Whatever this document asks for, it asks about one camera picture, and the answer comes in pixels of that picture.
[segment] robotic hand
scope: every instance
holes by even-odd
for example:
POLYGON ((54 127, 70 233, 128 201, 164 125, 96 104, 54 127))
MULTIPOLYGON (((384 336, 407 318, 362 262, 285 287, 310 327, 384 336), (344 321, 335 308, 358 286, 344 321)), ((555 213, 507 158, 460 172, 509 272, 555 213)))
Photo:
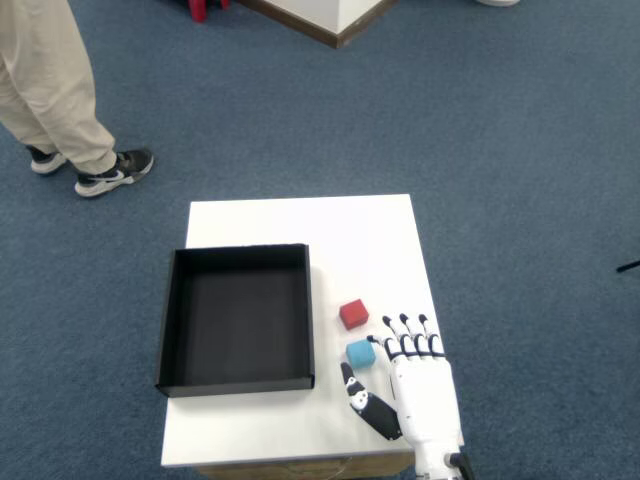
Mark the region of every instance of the robotic hand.
POLYGON ((388 440, 404 435, 414 448, 419 480, 473 480, 463 444, 451 365, 440 337, 429 332, 427 317, 383 317, 393 331, 387 338, 368 336, 384 347, 392 364, 391 387, 398 412, 358 382, 348 363, 342 376, 351 407, 388 440))

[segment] white table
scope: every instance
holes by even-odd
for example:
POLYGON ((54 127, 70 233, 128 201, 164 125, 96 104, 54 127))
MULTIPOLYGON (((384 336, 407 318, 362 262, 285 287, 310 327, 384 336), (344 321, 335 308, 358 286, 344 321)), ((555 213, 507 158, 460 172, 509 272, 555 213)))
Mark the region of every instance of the white table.
MULTIPOLYGON (((162 465, 319 459, 410 451, 349 406, 340 362, 349 342, 386 335, 384 314, 437 322, 409 195, 194 202, 187 248, 306 243, 310 247, 316 386, 313 390, 168 400, 162 465), (340 305, 361 298, 369 321, 347 331, 340 305)), ((378 350, 360 381, 393 405, 378 350)))

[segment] person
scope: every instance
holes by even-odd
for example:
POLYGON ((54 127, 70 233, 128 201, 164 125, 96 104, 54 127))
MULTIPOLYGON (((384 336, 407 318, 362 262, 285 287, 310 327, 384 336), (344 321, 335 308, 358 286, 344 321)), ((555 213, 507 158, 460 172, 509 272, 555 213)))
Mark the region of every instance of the person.
POLYGON ((75 191, 95 197, 144 177, 146 148, 114 152, 96 119, 93 72, 67 0, 0 0, 0 122, 48 175, 69 160, 75 191))
POLYGON ((491 7, 512 7, 520 0, 477 0, 480 3, 491 7))

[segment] open black box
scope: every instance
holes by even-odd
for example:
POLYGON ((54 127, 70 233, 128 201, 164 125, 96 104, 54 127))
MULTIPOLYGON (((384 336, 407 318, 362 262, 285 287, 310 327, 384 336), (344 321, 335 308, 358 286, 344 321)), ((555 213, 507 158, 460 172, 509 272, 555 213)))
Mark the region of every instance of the open black box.
POLYGON ((169 397, 313 388, 309 247, 176 250, 156 387, 169 397))

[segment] sneaker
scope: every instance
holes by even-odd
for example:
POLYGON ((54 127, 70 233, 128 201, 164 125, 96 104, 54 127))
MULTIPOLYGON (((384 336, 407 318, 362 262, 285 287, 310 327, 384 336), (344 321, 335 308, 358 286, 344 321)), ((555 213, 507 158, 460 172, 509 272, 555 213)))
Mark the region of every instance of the sneaker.
POLYGON ((520 0, 478 0, 478 2, 491 7, 512 7, 519 1, 520 0))
POLYGON ((67 163, 67 159, 61 153, 46 154, 31 146, 27 149, 31 152, 31 170, 38 175, 51 175, 67 163))
POLYGON ((120 185, 131 185, 144 177, 153 166, 150 150, 130 150, 117 154, 116 164, 98 175, 78 173, 76 193, 81 197, 97 197, 120 185))

